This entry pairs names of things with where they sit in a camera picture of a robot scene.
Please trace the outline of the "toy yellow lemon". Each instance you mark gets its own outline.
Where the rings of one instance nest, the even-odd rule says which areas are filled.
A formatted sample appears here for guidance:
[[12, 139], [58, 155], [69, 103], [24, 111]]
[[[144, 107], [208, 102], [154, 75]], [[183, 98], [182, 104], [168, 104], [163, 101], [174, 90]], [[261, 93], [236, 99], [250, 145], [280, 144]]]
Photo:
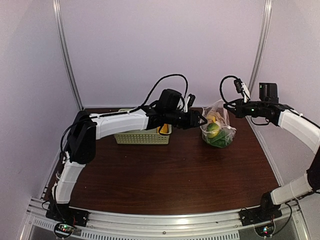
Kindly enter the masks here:
[[217, 121], [217, 113], [216, 112], [209, 112], [205, 118], [207, 119], [208, 123], [215, 123]]

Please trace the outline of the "toy green yellow mango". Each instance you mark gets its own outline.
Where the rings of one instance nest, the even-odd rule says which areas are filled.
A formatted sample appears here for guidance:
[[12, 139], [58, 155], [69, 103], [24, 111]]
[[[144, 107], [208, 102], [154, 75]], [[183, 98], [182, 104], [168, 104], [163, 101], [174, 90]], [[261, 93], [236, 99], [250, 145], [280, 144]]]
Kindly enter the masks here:
[[210, 134], [218, 134], [220, 131], [220, 125], [216, 122], [212, 122], [207, 125], [206, 131]]

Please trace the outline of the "clear zip top bag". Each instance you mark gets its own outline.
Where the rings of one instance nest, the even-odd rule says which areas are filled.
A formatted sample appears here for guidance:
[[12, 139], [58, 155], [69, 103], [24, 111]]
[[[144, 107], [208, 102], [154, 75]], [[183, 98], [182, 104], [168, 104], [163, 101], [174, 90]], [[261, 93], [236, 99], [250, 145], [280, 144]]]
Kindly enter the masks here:
[[224, 108], [224, 103], [221, 99], [202, 109], [202, 115], [207, 120], [207, 123], [200, 127], [202, 139], [215, 148], [229, 146], [237, 131], [230, 126], [229, 114]]

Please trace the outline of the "toy bok choy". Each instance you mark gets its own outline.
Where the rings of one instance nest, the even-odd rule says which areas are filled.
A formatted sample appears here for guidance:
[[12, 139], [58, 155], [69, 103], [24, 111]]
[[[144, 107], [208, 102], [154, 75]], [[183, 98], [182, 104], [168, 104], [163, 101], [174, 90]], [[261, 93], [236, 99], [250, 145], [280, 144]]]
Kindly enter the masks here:
[[225, 148], [231, 144], [233, 138], [226, 131], [220, 131], [215, 137], [206, 137], [205, 140], [213, 147]]

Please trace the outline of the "green plastic basket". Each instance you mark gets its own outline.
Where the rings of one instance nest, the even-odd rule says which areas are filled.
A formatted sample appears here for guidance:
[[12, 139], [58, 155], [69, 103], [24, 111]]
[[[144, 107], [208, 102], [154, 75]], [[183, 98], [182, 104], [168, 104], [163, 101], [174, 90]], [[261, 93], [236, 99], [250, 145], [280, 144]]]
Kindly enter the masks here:
[[158, 128], [149, 130], [132, 130], [114, 134], [117, 144], [123, 145], [167, 145], [172, 133], [168, 124], [168, 134], [159, 134]]

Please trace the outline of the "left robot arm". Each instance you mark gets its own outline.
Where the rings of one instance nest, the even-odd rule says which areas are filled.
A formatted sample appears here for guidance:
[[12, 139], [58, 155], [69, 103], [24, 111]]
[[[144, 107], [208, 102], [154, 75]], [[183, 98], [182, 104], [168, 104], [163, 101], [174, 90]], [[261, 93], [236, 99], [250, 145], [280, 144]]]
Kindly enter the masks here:
[[206, 118], [191, 109], [194, 100], [193, 94], [183, 98], [180, 92], [165, 89], [150, 105], [143, 104], [127, 111], [105, 114], [79, 111], [61, 138], [63, 170], [52, 187], [53, 215], [61, 222], [72, 218], [71, 193], [82, 169], [96, 156], [97, 140], [129, 131], [162, 129], [165, 124], [183, 130], [205, 125]]

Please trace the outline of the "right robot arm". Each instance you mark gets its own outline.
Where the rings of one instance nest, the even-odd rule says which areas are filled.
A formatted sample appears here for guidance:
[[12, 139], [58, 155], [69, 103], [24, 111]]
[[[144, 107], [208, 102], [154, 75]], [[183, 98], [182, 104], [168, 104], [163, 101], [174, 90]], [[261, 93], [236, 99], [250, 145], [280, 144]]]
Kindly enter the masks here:
[[281, 104], [276, 83], [260, 83], [258, 101], [251, 100], [246, 84], [239, 78], [236, 78], [233, 83], [242, 98], [225, 102], [223, 105], [225, 109], [233, 113], [236, 118], [250, 116], [266, 119], [268, 124], [291, 133], [315, 155], [303, 176], [262, 195], [256, 216], [259, 220], [266, 221], [280, 208], [281, 204], [319, 192], [320, 127], [289, 105]]

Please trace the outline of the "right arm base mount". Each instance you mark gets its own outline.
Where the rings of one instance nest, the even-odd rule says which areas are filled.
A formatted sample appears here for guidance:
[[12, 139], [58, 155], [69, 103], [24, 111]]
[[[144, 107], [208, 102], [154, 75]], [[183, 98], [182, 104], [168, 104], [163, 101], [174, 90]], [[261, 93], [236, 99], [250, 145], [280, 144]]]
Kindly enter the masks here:
[[254, 208], [243, 207], [238, 214], [243, 227], [270, 222], [283, 215], [280, 209], [263, 210], [260, 206]]

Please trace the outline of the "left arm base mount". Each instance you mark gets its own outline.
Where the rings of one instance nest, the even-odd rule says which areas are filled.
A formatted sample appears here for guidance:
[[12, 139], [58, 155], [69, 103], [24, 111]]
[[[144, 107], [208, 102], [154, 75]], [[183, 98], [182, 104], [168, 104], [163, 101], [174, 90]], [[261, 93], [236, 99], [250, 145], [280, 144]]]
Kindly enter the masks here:
[[75, 208], [68, 208], [66, 210], [56, 209], [47, 210], [45, 217], [56, 222], [66, 223], [70, 226], [86, 227], [89, 219], [89, 212]]

